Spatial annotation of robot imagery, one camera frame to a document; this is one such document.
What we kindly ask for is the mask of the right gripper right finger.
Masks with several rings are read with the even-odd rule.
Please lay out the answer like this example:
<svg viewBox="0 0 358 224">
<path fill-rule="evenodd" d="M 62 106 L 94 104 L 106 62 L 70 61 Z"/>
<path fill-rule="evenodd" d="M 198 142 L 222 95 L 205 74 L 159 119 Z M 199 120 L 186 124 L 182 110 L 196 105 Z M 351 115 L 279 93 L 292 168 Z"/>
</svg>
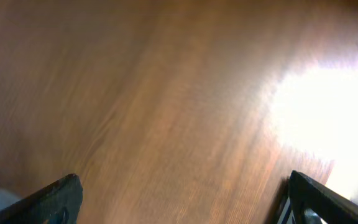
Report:
<svg viewBox="0 0 358 224">
<path fill-rule="evenodd" d="M 288 184 L 295 223 L 358 224 L 358 205 L 306 174 L 292 171 Z"/>
</svg>

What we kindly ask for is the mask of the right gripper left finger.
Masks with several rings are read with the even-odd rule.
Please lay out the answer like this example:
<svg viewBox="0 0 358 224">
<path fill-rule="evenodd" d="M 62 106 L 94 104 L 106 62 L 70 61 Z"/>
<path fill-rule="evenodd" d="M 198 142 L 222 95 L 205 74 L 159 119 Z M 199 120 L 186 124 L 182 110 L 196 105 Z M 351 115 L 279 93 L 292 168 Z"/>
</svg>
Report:
<svg viewBox="0 0 358 224">
<path fill-rule="evenodd" d="M 76 174 L 68 174 L 26 198 L 0 189 L 0 223 L 76 224 L 82 201 L 83 188 Z"/>
</svg>

